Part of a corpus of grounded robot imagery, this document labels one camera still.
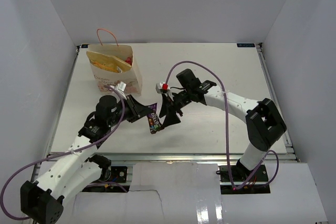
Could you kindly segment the brown M&M's packet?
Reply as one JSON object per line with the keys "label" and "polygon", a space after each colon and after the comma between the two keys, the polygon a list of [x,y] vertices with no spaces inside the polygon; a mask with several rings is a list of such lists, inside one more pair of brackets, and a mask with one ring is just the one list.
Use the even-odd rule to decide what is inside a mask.
{"label": "brown M&M's packet", "polygon": [[160,119],[157,115],[157,103],[148,105],[148,108],[150,108],[152,111],[150,114],[147,115],[148,123],[149,123],[149,130],[151,134],[156,134],[157,132],[164,129],[162,123],[160,122]]}

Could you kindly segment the small pink candy packet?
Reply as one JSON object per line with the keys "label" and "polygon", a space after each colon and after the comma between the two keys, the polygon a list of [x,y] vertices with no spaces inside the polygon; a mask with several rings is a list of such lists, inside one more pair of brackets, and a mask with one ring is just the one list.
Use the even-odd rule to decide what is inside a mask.
{"label": "small pink candy packet", "polygon": [[132,65],[132,58],[131,57],[127,57],[127,59],[125,60],[125,62],[129,65]]}

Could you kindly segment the tan popcorn chips bag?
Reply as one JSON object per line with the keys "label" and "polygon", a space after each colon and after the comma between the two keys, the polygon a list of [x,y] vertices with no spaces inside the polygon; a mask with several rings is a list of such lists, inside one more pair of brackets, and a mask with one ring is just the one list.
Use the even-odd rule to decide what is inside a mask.
{"label": "tan popcorn chips bag", "polygon": [[92,65],[105,71],[123,73],[129,71],[132,66],[116,56],[108,56],[98,52],[86,53]]}

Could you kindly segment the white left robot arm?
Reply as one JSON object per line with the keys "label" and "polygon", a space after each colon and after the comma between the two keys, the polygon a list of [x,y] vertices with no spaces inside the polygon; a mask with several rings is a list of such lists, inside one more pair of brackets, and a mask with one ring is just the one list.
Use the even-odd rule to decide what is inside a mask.
{"label": "white left robot arm", "polygon": [[111,161],[97,154],[102,143],[121,122],[133,123],[151,113],[149,106],[131,95],[120,100],[112,95],[102,96],[69,147],[70,153],[60,157],[34,182],[21,186],[22,212],[37,223],[56,223],[71,198],[90,183],[110,178]]}

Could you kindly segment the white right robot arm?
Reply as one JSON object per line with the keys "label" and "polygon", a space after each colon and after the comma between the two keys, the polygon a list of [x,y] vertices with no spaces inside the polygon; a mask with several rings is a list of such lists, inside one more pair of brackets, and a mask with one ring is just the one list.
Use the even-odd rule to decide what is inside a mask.
{"label": "white right robot arm", "polygon": [[201,82],[191,69],[185,69],[177,76],[182,90],[174,93],[168,84],[156,84],[157,93],[162,96],[160,117],[163,126],[180,123],[182,108],[191,102],[221,109],[246,124],[249,145],[236,165],[227,170],[234,179],[250,181],[256,175],[255,167],[265,157],[275,142],[286,132],[287,126],[273,100],[251,100],[231,92],[224,92],[216,83]]}

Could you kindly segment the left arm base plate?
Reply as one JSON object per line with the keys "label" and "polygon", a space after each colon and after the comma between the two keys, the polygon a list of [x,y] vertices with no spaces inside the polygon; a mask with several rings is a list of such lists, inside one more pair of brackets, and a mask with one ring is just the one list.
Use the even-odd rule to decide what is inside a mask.
{"label": "left arm base plate", "polygon": [[111,166],[108,168],[103,177],[102,181],[104,183],[115,182],[118,184],[127,182],[128,168],[126,166]]}

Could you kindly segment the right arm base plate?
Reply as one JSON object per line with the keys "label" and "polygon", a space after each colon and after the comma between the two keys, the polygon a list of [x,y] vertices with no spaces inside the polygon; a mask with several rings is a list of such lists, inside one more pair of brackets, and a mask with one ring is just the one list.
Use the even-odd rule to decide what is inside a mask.
{"label": "right arm base plate", "polygon": [[[246,170],[243,167],[232,165],[231,167],[232,178],[235,184],[239,184],[244,182],[248,176],[252,173],[252,171]],[[220,181],[224,183],[230,183],[229,179],[229,171],[228,167],[223,165],[220,166],[219,169],[216,171],[216,174],[219,175]],[[266,171],[265,165],[261,165],[251,179],[247,182],[247,184],[252,184],[253,182],[261,183],[261,182],[268,182],[269,177]]]}

